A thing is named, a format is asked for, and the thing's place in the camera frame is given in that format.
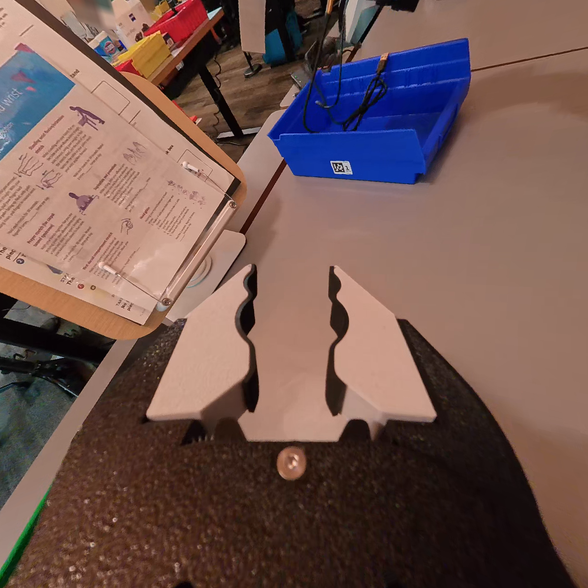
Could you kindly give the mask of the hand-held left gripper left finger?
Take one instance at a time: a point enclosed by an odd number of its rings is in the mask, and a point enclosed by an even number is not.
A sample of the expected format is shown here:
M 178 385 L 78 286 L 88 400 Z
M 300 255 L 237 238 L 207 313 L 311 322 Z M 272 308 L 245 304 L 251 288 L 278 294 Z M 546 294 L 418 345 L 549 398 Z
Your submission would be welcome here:
M 195 420 L 208 432 L 219 421 L 254 413 L 259 401 L 255 324 L 258 272 L 249 264 L 186 318 L 146 410 L 151 422 Z

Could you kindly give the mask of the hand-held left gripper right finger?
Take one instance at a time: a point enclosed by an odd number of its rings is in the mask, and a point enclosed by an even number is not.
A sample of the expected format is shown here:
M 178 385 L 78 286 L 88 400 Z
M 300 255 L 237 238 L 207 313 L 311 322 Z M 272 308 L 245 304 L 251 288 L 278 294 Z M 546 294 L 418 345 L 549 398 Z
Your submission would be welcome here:
M 338 266 L 329 268 L 327 407 L 362 420 L 371 439 L 388 421 L 432 423 L 437 412 L 394 313 Z

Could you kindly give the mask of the blue storage bin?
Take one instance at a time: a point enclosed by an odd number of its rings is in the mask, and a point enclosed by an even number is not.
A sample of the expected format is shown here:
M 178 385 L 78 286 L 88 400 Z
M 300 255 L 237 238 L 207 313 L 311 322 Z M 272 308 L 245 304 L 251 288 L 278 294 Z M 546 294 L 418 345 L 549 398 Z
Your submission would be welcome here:
M 386 95 L 364 115 L 357 131 L 341 123 L 359 106 L 380 56 L 342 66 L 341 96 L 332 116 L 313 91 L 303 126 L 308 82 L 268 133 L 291 172 L 298 176 L 414 184 L 427 173 L 445 143 L 471 81 L 467 38 L 389 53 Z M 331 104 L 339 67 L 318 76 Z

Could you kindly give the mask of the green storage bin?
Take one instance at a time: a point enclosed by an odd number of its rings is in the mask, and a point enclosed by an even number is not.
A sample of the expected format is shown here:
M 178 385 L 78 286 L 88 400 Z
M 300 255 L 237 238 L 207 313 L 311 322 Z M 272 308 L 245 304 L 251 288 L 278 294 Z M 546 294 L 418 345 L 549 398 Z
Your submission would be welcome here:
M 29 519 L 29 522 L 26 524 L 23 532 L 19 536 L 17 542 L 15 543 L 13 549 L 11 550 L 9 556 L 5 560 L 2 568 L 1 568 L 1 587 L 3 587 L 7 582 L 10 576 L 12 575 L 13 571 L 16 569 L 26 547 L 28 546 L 32 535 L 35 531 L 35 528 L 39 522 L 40 514 L 44 509 L 48 494 L 51 490 L 52 486 L 49 486 L 47 492 L 43 496 L 42 500 L 40 501 L 39 505 L 33 512 L 32 517 Z

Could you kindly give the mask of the black cable orange usb plug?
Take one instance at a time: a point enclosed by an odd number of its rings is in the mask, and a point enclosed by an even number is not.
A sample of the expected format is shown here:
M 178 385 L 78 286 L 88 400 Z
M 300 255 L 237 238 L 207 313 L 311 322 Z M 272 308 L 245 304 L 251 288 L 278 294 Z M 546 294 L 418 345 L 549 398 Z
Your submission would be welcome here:
M 368 110 L 386 95 L 387 85 L 384 74 L 389 55 L 389 53 L 385 53 L 380 56 L 375 76 L 368 83 L 359 106 L 341 123 L 342 131 L 357 131 Z

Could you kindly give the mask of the wooden document stand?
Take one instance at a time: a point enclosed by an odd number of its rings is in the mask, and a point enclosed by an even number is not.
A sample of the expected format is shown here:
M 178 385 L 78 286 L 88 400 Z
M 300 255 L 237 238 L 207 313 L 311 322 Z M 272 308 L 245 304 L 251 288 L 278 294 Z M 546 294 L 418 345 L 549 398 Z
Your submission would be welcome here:
M 152 332 L 246 196 L 147 79 L 36 1 L 1 1 L 1 293 L 114 339 Z

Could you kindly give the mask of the black tripod pole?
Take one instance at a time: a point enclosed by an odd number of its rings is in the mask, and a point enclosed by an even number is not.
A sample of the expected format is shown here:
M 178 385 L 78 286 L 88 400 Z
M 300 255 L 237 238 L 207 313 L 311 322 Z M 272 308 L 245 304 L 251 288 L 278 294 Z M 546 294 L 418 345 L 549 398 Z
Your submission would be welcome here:
M 1 357 L 2 376 L 24 377 L 1 385 L 1 392 L 10 387 L 26 390 L 34 380 L 42 380 L 76 399 L 89 381 L 87 372 L 106 358 L 114 340 L 99 334 L 94 340 L 84 333 L 67 336 L 3 317 L 1 343 L 32 352 L 31 356 L 16 353 Z

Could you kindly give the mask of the blue header printed sheet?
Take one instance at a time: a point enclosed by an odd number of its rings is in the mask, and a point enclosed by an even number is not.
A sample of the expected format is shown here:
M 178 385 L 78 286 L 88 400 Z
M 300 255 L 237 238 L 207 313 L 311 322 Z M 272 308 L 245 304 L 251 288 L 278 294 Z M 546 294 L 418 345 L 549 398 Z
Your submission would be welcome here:
M 30 279 L 164 311 L 236 203 L 26 45 L 1 63 L 1 246 Z

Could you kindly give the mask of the wooden top desk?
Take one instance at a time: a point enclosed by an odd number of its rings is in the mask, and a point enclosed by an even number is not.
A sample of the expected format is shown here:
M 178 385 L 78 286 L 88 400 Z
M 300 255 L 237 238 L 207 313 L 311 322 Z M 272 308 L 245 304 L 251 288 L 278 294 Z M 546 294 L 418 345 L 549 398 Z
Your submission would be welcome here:
M 177 66 L 183 63 L 182 70 L 186 70 L 189 75 L 187 84 L 194 77 L 200 77 L 211 99 L 217 106 L 219 114 L 229 128 L 229 132 L 219 134 L 217 138 L 222 141 L 227 141 L 230 138 L 244 138 L 245 131 L 237 122 L 215 78 L 208 69 L 208 62 L 212 59 L 214 53 L 212 49 L 212 42 L 215 41 L 213 33 L 215 26 L 224 17 L 224 11 L 222 8 L 218 8 L 211 15 L 211 18 L 198 26 L 185 43 L 148 77 L 148 80 L 157 87 L 166 86 Z

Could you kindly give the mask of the yellow storage bin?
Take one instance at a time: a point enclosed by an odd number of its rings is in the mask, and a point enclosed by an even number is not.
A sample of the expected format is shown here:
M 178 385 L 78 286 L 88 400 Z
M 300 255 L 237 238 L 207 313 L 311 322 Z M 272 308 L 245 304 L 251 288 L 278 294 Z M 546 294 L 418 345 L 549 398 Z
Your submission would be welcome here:
M 170 57 L 171 50 L 161 32 L 157 31 L 118 56 L 114 67 L 120 72 L 149 78 Z

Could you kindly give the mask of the red storage bin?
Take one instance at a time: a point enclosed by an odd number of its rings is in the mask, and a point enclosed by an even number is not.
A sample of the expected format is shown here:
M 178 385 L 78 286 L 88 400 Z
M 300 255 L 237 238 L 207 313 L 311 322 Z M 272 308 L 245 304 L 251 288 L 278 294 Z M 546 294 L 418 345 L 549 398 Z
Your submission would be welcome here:
M 175 11 L 170 9 L 164 13 L 143 32 L 143 37 L 160 32 L 163 36 L 168 34 L 173 43 L 181 45 L 208 20 L 209 16 L 202 1 L 184 1 L 176 6 Z

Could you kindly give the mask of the white printed sheet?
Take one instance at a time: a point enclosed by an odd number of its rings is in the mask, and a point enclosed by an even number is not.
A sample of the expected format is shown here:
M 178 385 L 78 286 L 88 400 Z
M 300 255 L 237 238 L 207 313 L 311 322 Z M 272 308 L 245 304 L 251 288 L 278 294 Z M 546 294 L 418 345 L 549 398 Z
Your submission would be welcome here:
M 1 1 L 1 63 L 7 61 L 19 45 L 26 45 L 125 121 L 138 124 L 138 116 L 145 106 L 114 78 L 115 70 L 110 64 L 92 49 L 91 55 L 86 55 L 16 1 Z

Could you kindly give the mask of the white cardboard box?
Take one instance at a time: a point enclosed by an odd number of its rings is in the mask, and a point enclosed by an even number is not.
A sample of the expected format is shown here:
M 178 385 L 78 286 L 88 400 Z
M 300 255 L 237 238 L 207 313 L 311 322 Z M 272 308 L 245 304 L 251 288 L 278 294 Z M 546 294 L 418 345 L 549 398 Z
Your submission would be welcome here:
M 141 32 L 144 25 L 149 28 L 154 24 L 151 14 L 141 1 L 112 1 L 112 9 L 115 24 L 122 31 L 137 29 Z

